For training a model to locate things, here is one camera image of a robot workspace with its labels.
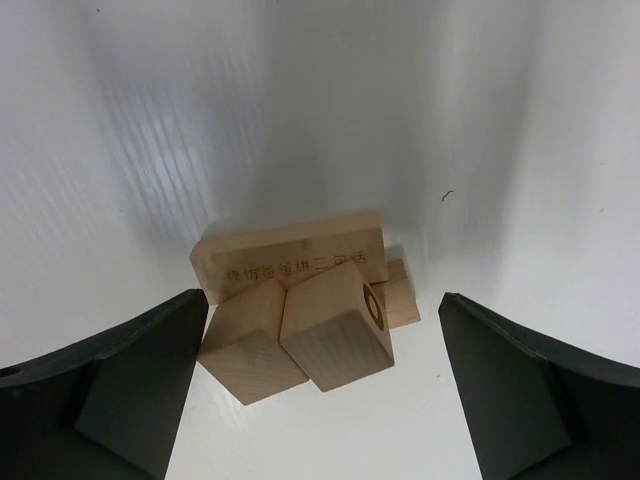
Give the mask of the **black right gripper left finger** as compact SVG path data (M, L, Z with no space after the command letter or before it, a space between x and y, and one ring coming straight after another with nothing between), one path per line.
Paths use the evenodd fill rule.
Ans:
M2 478L164 478L207 313L203 291L186 290L2 368Z

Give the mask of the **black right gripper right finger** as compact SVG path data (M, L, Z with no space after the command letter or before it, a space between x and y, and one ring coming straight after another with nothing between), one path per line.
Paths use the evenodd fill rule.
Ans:
M638 478L638 368L458 293L438 313L483 478Z

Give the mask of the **light wood cube with holes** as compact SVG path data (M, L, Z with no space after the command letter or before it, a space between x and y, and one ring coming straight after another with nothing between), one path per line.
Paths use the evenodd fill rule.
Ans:
M269 280L219 304L198 361L247 406L308 381L279 341L286 289Z

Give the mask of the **light wood block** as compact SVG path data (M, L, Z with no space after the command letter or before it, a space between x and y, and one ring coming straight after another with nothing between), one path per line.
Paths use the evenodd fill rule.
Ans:
M322 392L395 364L384 308L352 260L287 291L280 343Z

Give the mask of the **light long wood plank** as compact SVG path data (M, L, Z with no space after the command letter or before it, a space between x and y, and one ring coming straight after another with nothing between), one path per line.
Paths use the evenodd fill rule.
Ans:
M367 282L388 280L379 213L208 236L190 254L195 275L212 305L273 279L289 288L350 260Z

